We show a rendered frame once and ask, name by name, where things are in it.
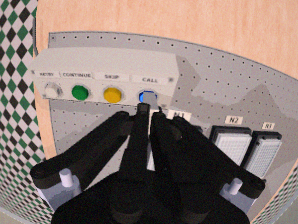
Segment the grey base plate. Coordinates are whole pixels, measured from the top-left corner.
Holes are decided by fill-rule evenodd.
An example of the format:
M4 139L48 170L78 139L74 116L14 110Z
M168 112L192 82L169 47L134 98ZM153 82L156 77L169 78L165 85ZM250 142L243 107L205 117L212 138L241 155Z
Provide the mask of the grey base plate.
M192 125L207 138L213 125L279 132L282 144L265 176L265 189L246 214L251 222L282 185L298 159L298 79L255 60L203 44L163 36L118 31L48 33L48 48L105 47L175 54L179 78L171 110L191 113ZM48 100L56 155L118 111L137 107ZM241 124L224 123L228 116ZM261 129L264 122L273 129Z

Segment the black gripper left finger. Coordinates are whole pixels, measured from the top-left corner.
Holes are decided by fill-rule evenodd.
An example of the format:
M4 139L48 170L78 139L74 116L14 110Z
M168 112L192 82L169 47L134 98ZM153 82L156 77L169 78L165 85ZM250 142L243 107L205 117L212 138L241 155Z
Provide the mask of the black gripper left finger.
M130 135L112 187L110 212L119 223L137 222L145 202L150 113L149 92L143 92L135 115L118 111L64 153L34 165L30 175L45 206L55 212L82 193Z

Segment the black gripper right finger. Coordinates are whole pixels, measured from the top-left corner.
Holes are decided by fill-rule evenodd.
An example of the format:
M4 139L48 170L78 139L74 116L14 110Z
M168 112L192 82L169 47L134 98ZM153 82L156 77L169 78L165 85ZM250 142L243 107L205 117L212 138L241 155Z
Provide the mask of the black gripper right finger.
M237 165L185 118L168 119L155 93L149 96L154 169L167 170L179 218L188 224L205 219L213 205L205 184L247 214L265 189L264 181Z

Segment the grey operator panel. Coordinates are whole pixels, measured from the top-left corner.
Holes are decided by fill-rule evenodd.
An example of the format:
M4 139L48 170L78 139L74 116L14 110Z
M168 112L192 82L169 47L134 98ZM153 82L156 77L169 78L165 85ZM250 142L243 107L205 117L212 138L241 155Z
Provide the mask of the grey operator panel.
M32 36L37 57L27 68L42 99L137 107L143 92L151 92L158 106L169 110L179 77L175 54L105 47L38 53L36 18Z

